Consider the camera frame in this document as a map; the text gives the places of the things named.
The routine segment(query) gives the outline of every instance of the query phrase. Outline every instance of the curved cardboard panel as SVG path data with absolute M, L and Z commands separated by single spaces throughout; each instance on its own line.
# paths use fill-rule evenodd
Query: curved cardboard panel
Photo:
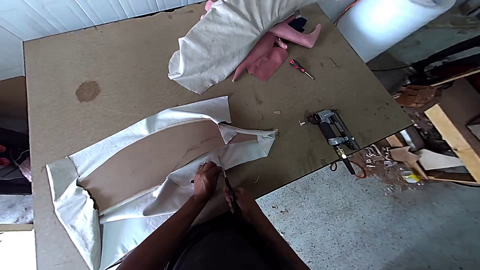
M 229 144 L 257 140 L 237 134 Z M 185 122 L 151 134 L 119 151 L 79 183 L 108 209 L 135 194 L 162 184 L 167 175 L 225 143 L 210 119 Z

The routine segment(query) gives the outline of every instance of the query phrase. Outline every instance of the hand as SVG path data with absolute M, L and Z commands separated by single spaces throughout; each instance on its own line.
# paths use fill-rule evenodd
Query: hand
M 235 195 L 237 197 L 237 203 L 240 207 L 243 217 L 250 223 L 252 223 L 256 218 L 264 215 L 260 206 L 253 199 L 253 197 L 241 187 L 233 188 Z M 230 191 L 228 187 L 223 188 L 223 193 L 225 194 L 225 199 L 227 199 L 228 205 L 232 204 L 232 197 L 230 196 Z
M 218 175 L 221 171 L 222 168 L 212 161 L 200 165 L 193 181 L 193 197 L 206 203 L 215 192 Z

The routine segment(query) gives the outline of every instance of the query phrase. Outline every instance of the person's arm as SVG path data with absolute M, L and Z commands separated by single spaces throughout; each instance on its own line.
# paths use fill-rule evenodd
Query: person's arm
M 262 239 L 278 253 L 278 258 L 285 260 L 285 269 L 310 270 L 310 268 L 298 257 L 290 245 L 288 245 L 283 237 L 277 232 L 250 194 L 241 187 L 234 188 L 234 190 L 243 217 L 248 223 L 253 225 Z M 231 197 L 228 188 L 225 187 L 223 192 L 225 193 L 227 202 L 230 204 Z
M 181 238 L 215 192 L 220 171 L 221 168 L 211 161 L 200 165 L 195 174 L 193 195 L 173 216 L 141 242 L 117 269 L 165 268 Z

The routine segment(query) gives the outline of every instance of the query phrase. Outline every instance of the table top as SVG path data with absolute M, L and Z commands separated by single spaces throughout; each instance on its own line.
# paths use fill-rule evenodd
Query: table top
M 255 196 L 337 159 L 318 127 L 299 125 L 312 113 L 338 109 L 361 147 L 410 125 L 316 4 L 302 10 L 307 32 L 323 24 L 316 45 L 288 48 L 289 59 L 298 60 L 315 80 L 288 63 L 266 83 L 246 73 L 233 83 L 231 75 L 201 96 L 169 80 L 168 61 L 178 50 L 178 38 L 198 22 L 203 6 L 24 43 L 39 270 L 87 269 L 55 216 L 44 166 L 166 108 L 228 95 L 234 126 L 278 129 L 268 157 L 228 171 L 233 186 L 241 185 Z M 85 89 L 79 94 L 82 83 Z M 218 190 L 199 220 L 228 209 L 221 197 Z

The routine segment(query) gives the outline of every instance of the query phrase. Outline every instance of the orange extension cord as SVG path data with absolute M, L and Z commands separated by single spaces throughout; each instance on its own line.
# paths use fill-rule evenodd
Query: orange extension cord
M 360 176 L 360 175 L 358 175 L 358 174 L 355 174 L 355 176 L 356 176 L 357 178 L 360 178 L 360 179 L 365 179 L 365 178 L 367 178 L 367 172 L 365 171 L 365 169 L 364 169 L 360 164 L 358 164 L 358 163 L 356 163 L 356 162 L 354 162 L 354 161 L 351 161 L 351 160 L 350 160 L 350 163 L 353 163 L 353 164 L 357 165 L 357 166 L 361 169 L 361 171 L 363 172 L 363 175 L 362 175 L 362 176 Z M 330 170 L 331 170 L 332 172 L 334 172 L 334 171 L 336 171 L 336 169 L 337 169 L 337 166 L 336 166 L 336 161 L 335 161 L 334 163 L 330 164 Z
M 340 15 L 340 17 L 338 18 L 338 20 L 335 22 L 335 26 L 338 25 L 338 21 L 340 20 L 340 18 L 341 18 L 351 7 L 353 7 L 353 5 L 355 5 L 358 1 L 360 1 L 360 0 L 356 0 L 355 2 L 353 2 L 351 5 L 349 5 L 349 6 L 343 11 L 343 13 Z

